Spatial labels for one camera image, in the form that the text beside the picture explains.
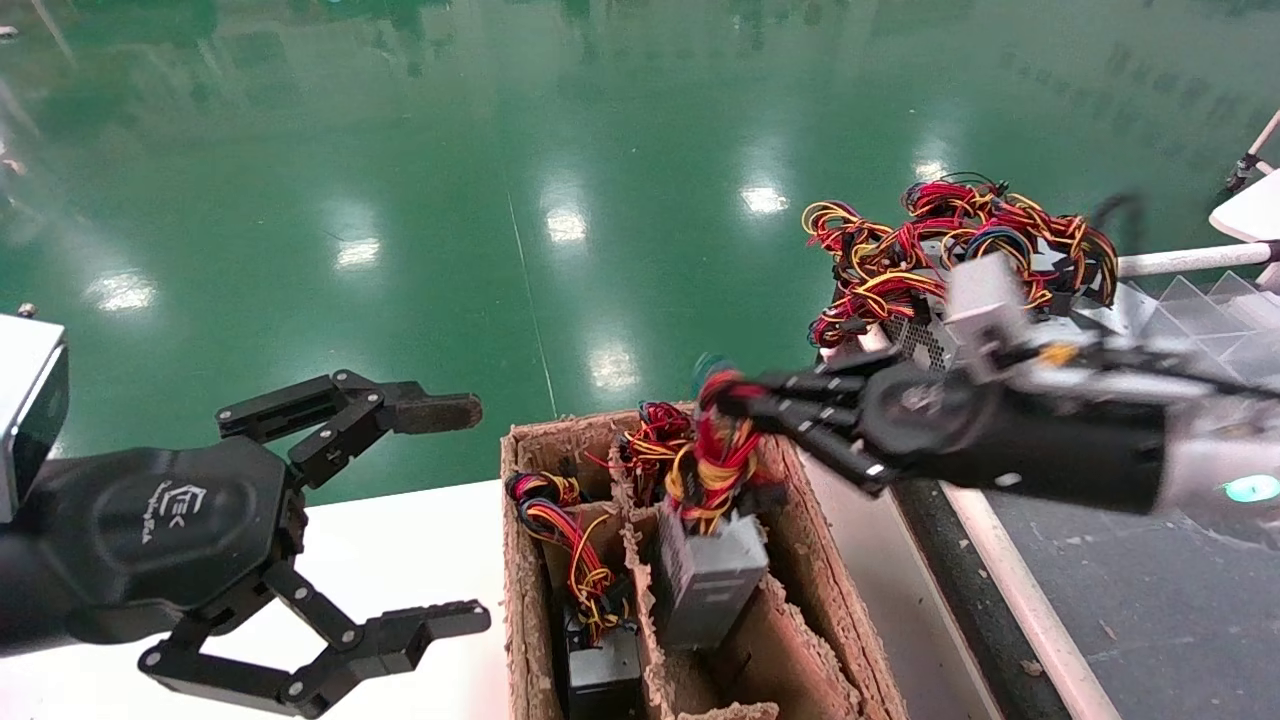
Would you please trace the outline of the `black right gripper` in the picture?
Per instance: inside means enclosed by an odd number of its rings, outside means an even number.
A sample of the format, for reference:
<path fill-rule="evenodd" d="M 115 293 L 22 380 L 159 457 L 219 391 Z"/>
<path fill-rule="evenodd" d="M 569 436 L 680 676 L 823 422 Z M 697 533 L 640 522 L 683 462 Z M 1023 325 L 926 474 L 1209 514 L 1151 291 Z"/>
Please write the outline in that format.
<path fill-rule="evenodd" d="M 716 410 L 754 423 L 785 421 L 797 447 L 870 497 L 901 477 L 1000 478 L 988 437 L 1000 400 L 998 380 L 911 363 L 878 372 L 716 372 Z"/>

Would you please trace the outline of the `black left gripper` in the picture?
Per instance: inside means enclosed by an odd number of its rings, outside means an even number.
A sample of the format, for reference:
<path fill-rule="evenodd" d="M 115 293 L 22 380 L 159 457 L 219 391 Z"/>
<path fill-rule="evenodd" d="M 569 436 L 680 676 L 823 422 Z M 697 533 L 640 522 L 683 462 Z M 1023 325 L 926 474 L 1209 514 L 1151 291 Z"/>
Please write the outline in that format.
<path fill-rule="evenodd" d="M 320 719 L 358 684 L 415 671 L 434 641 L 488 630 L 492 615 L 466 600 L 357 624 L 292 566 L 307 524 L 300 491 L 326 484 L 388 433 L 481 419 L 474 393 L 338 370 L 219 410 L 224 441 L 209 447 L 47 461 L 20 509 L 20 642 L 125 644 L 173 630 L 138 660 L 157 684 Z M 298 433 L 288 466 L 261 446 Z M 311 662 L 283 670 L 202 651 L 273 600 L 324 641 Z"/>

